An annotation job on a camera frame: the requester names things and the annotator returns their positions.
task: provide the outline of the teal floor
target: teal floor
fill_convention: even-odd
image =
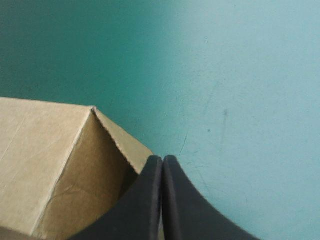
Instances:
[[[98,108],[266,240],[320,237],[318,1],[1,1],[0,96]]]

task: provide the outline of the cardboard box flap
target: cardboard box flap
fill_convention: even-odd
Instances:
[[[96,107],[0,97],[0,236],[70,237],[116,204],[150,155]]]
[[[92,111],[95,113],[102,126],[111,135],[114,143],[126,160],[131,164],[133,169],[140,174],[148,157],[153,155],[153,153],[120,126],[103,115],[96,107],[93,107]]]

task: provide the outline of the scuff mark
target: scuff mark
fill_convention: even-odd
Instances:
[[[206,101],[206,103],[205,103],[205,105],[204,105],[203,115],[206,115],[206,114],[207,114],[208,107],[209,107],[209,105],[210,105],[210,103],[211,103],[212,98],[214,97],[214,92],[215,92],[216,88],[219,87],[219,85],[220,85],[220,82],[218,81],[218,82],[216,83],[216,85],[214,85],[214,86],[212,87],[211,92],[210,92],[210,95],[209,95],[209,98],[208,98],[208,100]]]
[[[229,111],[228,111],[228,109],[225,109],[223,111],[223,124],[222,124],[222,133],[221,133],[221,141],[220,141],[220,154],[222,153],[223,148],[224,148],[228,116],[229,116]]]
[[[181,148],[181,150],[180,150],[179,156],[181,155],[182,151],[183,151],[184,148],[185,148],[185,145],[186,145],[186,142],[187,142],[187,138],[188,138],[188,134],[189,134],[189,130],[187,131],[187,133],[186,133],[186,135],[185,135],[184,142],[183,142],[182,148]]]

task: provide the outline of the black plastic object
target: black plastic object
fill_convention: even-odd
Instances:
[[[175,156],[163,162],[162,216],[165,240],[257,240],[201,196]]]
[[[162,159],[150,156],[114,208],[70,240],[157,240]]]

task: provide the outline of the brown cardboard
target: brown cardboard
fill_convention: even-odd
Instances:
[[[0,98],[0,238],[72,236],[151,154],[95,107]]]

